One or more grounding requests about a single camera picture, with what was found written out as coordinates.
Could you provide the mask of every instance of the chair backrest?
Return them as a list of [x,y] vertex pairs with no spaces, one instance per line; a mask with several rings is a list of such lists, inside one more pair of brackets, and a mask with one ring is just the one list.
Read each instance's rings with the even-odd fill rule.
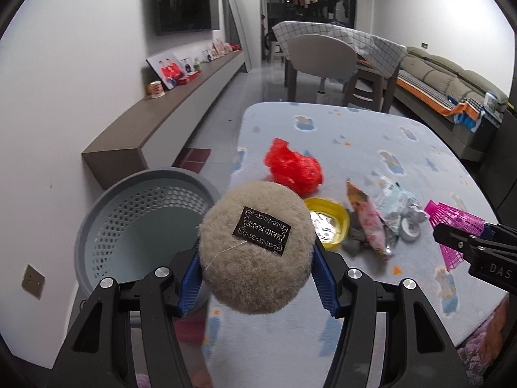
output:
[[357,54],[339,39],[325,35],[300,35],[288,40],[290,61],[302,73],[348,81],[357,73]]

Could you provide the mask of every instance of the metal bolt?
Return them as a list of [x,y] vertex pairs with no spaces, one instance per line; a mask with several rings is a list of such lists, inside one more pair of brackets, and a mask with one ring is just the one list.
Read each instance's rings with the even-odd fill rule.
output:
[[113,279],[111,277],[106,277],[105,279],[102,279],[100,282],[100,286],[103,289],[107,289],[108,287],[113,286]]
[[361,270],[358,270],[356,268],[351,268],[350,270],[348,270],[348,277],[350,277],[351,279],[360,279],[363,274],[361,273]]
[[163,277],[167,277],[169,275],[170,271],[167,267],[160,267],[160,268],[157,268],[156,271],[154,272],[154,275],[156,277],[160,277],[160,278],[163,278]]
[[410,290],[414,289],[414,288],[417,286],[417,284],[415,283],[415,281],[414,281],[414,280],[412,280],[412,279],[405,279],[405,280],[402,282],[402,284],[404,285],[404,287],[405,287],[406,289],[410,289]]

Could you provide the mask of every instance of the light blue tablecloth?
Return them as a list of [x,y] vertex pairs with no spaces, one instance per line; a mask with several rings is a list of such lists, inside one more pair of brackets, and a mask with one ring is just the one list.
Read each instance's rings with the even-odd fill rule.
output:
[[[316,197],[347,205],[347,179],[373,195],[377,177],[384,175],[417,195],[423,206],[433,199],[496,222],[474,180],[429,128],[407,118],[356,108],[286,102],[249,107],[231,188],[268,178],[263,159],[275,137],[320,162],[325,181]],[[430,224],[424,223],[421,230],[416,242],[399,240],[395,257],[387,263],[370,250],[356,258],[342,254],[349,266],[374,280],[398,284],[406,277],[415,279],[458,345],[506,293],[469,276],[466,262],[448,273]],[[212,299],[204,354],[214,387],[321,387],[341,325],[323,309],[312,279],[293,302],[272,315],[243,315]],[[379,330],[376,337],[377,355],[382,355],[382,334]],[[372,368],[371,373],[379,374],[380,369]]]

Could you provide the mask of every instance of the black label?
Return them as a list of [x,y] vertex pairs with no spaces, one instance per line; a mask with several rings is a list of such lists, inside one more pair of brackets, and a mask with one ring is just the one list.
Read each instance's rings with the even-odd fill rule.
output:
[[244,207],[233,235],[281,256],[289,232],[290,226],[287,223],[261,211]]

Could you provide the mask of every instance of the power outlet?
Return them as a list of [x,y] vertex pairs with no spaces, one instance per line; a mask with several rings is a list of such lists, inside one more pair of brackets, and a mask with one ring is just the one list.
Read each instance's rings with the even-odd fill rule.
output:
[[33,267],[27,264],[25,274],[23,275],[22,287],[34,297],[41,299],[43,285],[45,284],[45,276],[37,272]]

